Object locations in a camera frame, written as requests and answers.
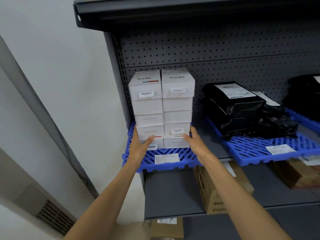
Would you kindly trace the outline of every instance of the white box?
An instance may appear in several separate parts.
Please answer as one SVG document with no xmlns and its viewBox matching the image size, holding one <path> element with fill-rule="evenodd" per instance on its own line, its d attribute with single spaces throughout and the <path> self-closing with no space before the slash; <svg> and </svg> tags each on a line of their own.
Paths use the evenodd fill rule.
<svg viewBox="0 0 320 240">
<path fill-rule="evenodd" d="M 162 99 L 163 111 L 192 109 L 193 97 L 167 97 Z"/>
<path fill-rule="evenodd" d="M 149 136 L 163 136 L 165 134 L 163 125 L 137 126 L 139 139 L 147 139 Z"/>
<path fill-rule="evenodd" d="M 163 136 L 164 148 L 188 148 L 190 144 L 183 136 Z"/>
<path fill-rule="evenodd" d="M 144 143 L 146 139 L 139 139 L 141 143 Z M 147 151 L 157 150 L 164 148 L 163 136 L 155 136 L 153 142 L 149 145 Z"/>
<path fill-rule="evenodd" d="M 162 97 L 178 98 L 195 95 L 195 80 L 186 68 L 162 70 Z"/>
<path fill-rule="evenodd" d="M 134 117 L 136 118 L 137 126 L 163 125 L 164 123 L 163 112 L 136 114 Z"/>
<path fill-rule="evenodd" d="M 163 112 L 162 98 L 131 101 L 135 115 Z"/>
<path fill-rule="evenodd" d="M 165 111 L 163 112 L 163 116 L 165 124 L 191 122 L 192 109 Z"/>
<path fill-rule="evenodd" d="M 131 100 L 162 98 L 160 71 L 136 72 L 129 83 Z"/>
<path fill-rule="evenodd" d="M 190 132 L 190 122 L 164 124 L 165 135 L 182 135 Z"/>
</svg>

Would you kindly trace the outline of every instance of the blue grid mat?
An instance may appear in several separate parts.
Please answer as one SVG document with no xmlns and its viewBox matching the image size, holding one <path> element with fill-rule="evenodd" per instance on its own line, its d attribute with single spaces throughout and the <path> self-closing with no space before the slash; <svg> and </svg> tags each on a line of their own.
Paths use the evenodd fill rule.
<svg viewBox="0 0 320 240">
<path fill-rule="evenodd" d="M 122 166 L 127 162 L 127 158 L 129 157 L 129 146 L 131 144 L 131 139 L 134 135 L 134 125 L 135 122 L 132 122 L 130 126 L 130 130 L 128 132 L 128 141 L 125 149 L 125 153 L 122 154 L 123 163 Z M 162 163 L 155 164 L 155 155 L 166 155 L 178 153 L 179 154 L 179 162 L 171 162 L 171 163 Z M 195 167 L 197 165 L 201 165 L 198 161 L 197 156 L 193 153 L 191 148 L 168 148 L 168 149 L 158 149 L 158 150 L 150 150 L 146 151 L 146 155 L 141 162 L 141 166 L 137 170 L 137 173 L 142 173 L 143 169 L 146 169 L 148 172 L 152 172 L 153 170 L 163 171 L 163 170 L 171 170 L 174 168 L 184 168 L 185 165 L 188 165 L 190 168 Z"/>
<path fill-rule="evenodd" d="M 291 157 L 298 158 L 299 156 L 320 155 L 320 146 L 314 141 L 308 139 L 301 133 L 297 133 L 298 138 L 275 138 L 262 139 L 253 137 L 234 136 L 230 141 L 221 139 L 221 133 L 216 128 L 214 123 L 206 118 L 207 122 L 214 129 L 215 133 L 226 146 L 230 153 L 235 157 L 239 166 L 248 164 L 258 164 L 259 162 L 267 163 L 269 161 L 283 161 Z M 288 144 L 296 152 L 272 155 L 266 146 L 277 146 Z"/>
<path fill-rule="evenodd" d="M 306 128 L 320 135 L 320 122 L 309 119 L 308 117 L 305 117 L 291 109 L 286 109 L 286 112 L 290 114 L 292 120 L 299 122 Z"/>
</svg>

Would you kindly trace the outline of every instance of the air vent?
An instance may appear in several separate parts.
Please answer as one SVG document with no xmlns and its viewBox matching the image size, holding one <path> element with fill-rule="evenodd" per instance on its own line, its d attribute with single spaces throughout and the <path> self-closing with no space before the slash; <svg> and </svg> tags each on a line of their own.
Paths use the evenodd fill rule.
<svg viewBox="0 0 320 240">
<path fill-rule="evenodd" d="M 49 224 L 52 228 L 63 235 L 66 235 L 75 223 L 50 200 L 46 201 L 42 210 L 37 215 L 37 218 Z"/>
</svg>

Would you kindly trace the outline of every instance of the person's right hand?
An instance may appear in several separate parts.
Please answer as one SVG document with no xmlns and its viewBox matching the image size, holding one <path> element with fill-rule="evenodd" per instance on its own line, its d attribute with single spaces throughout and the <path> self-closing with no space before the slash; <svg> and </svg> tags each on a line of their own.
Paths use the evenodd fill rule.
<svg viewBox="0 0 320 240">
<path fill-rule="evenodd" d="M 197 155 L 199 162 L 203 165 L 206 158 L 212 155 L 212 152 L 204 144 L 198 135 L 197 130 L 193 126 L 191 126 L 190 129 L 192 137 L 184 133 L 183 138 L 186 140 L 186 142 L 189 142 L 191 150 Z"/>
</svg>

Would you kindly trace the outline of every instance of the person's right arm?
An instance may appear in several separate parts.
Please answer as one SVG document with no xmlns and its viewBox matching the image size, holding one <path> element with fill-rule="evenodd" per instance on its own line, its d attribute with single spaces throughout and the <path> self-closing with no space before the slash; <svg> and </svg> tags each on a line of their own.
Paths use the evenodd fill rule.
<svg viewBox="0 0 320 240">
<path fill-rule="evenodd" d="M 242 240 L 290 240 L 289 235 L 267 211 L 234 179 L 206 147 L 196 129 L 192 138 L 184 134 L 192 151 L 206 168 Z"/>
</svg>

